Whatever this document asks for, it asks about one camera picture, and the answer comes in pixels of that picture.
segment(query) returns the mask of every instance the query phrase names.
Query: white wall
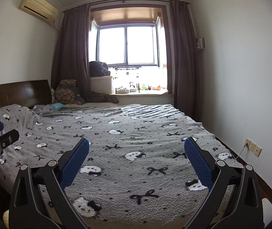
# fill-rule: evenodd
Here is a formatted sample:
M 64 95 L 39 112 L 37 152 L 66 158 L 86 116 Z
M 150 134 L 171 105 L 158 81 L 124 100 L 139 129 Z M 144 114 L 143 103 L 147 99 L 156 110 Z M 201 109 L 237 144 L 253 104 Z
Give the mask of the white wall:
M 272 188 L 272 0 L 195 0 L 204 126 L 236 153 L 246 137 L 262 148 L 241 155 Z
M 18 9 L 22 0 L 0 0 L 0 84 L 51 78 L 58 32 Z

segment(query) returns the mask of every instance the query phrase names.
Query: wooden baseboard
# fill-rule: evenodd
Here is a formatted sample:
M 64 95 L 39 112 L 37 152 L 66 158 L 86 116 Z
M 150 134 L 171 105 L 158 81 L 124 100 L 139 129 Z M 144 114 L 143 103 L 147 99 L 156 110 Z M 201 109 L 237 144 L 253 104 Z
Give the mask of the wooden baseboard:
M 217 137 L 216 137 L 216 139 L 222 145 L 224 145 L 228 150 L 230 150 L 230 152 L 232 153 L 232 155 L 234 157 L 238 156 L 226 144 L 224 144 L 220 139 L 218 139 Z M 243 166 L 247 164 L 241 157 L 238 157 L 237 161 L 239 163 L 241 163 Z M 270 188 L 270 186 L 257 173 L 256 173 L 256 175 L 257 175 L 257 180 L 258 180 L 258 183 L 259 183 L 259 189 L 260 189 L 261 198 L 267 198 L 272 203 L 272 189 Z

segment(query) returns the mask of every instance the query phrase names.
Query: window frame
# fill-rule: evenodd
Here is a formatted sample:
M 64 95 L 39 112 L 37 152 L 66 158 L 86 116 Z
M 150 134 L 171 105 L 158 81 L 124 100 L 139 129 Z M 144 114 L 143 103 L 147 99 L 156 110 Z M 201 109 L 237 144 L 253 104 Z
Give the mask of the window frame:
M 131 24 L 118 24 L 118 25 L 111 25 L 111 26 L 99 26 L 97 32 L 97 45 L 96 45 L 96 60 L 100 60 L 100 30 L 102 29 L 109 29 L 109 28 L 124 28 L 124 63 L 117 63 L 117 64 L 107 64 L 109 67 L 140 67 L 140 66 L 157 66 L 159 67 L 159 49 L 158 49 L 158 32 L 157 26 L 155 23 L 131 23 Z M 151 27 L 152 28 L 152 44 L 153 44 L 153 63 L 128 63 L 128 53 L 127 53 L 127 28 L 128 27 Z M 154 44 L 154 32 L 156 33 L 156 47 L 157 52 L 155 53 L 155 44 Z

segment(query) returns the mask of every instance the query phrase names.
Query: air conditioner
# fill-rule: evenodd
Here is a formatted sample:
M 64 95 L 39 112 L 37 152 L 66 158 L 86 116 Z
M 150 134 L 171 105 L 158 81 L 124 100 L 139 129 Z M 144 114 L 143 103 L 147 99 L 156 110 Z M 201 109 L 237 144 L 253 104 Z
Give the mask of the air conditioner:
M 53 24 L 58 13 L 58 9 L 45 0 L 23 0 L 20 10 L 33 15 L 48 24 Z

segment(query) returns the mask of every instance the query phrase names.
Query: curtain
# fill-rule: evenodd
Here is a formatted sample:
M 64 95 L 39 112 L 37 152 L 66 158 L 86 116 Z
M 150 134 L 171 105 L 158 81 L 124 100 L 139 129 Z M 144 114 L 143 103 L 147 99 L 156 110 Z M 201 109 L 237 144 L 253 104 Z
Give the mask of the curtain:
M 174 107 L 198 121 L 198 50 L 187 3 L 170 0 L 170 15 L 175 59 Z
M 86 102 L 118 103 L 115 96 L 91 91 L 88 59 L 90 24 L 89 4 L 65 12 L 53 57 L 51 87 L 56 89 L 64 79 L 76 79 L 80 95 Z

